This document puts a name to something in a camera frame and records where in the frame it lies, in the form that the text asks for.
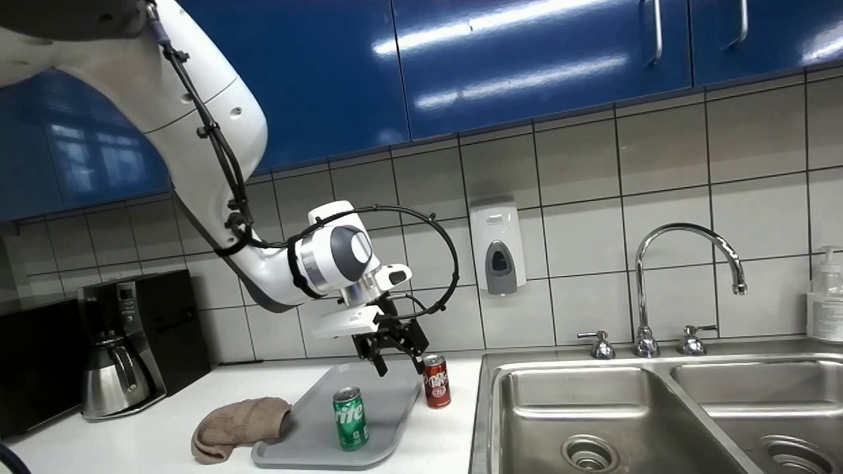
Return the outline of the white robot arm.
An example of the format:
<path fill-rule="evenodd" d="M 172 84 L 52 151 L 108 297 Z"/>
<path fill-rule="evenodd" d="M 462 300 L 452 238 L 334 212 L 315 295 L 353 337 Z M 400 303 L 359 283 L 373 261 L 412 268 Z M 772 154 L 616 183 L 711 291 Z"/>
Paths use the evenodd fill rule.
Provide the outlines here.
<path fill-rule="evenodd" d="M 373 365 L 387 349 L 425 358 L 421 324 L 391 300 L 412 268 L 375 257 L 359 208 L 333 200 L 288 243 L 259 238 L 245 183 L 268 143 L 266 117 L 176 0 L 2 0 L 0 34 L 9 87 L 63 71 L 145 135 L 187 220 L 259 307 L 334 300 L 321 336 L 348 337 Z"/>

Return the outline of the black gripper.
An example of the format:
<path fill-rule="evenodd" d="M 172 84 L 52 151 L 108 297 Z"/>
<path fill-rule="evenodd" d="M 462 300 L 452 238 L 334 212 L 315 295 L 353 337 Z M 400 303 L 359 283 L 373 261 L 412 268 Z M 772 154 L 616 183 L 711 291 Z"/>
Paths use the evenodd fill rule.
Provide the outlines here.
<path fill-rule="evenodd" d="M 379 376 L 387 374 L 387 365 L 379 353 L 383 349 L 399 349 L 412 357 L 416 368 L 425 367 L 431 340 L 421 324 L 415 317 L 404 320 L 391 297 L 379 297 L 375 307 L 379 308 L 378 330 L 353 337 L 357 353 L 369 358 Z"/>

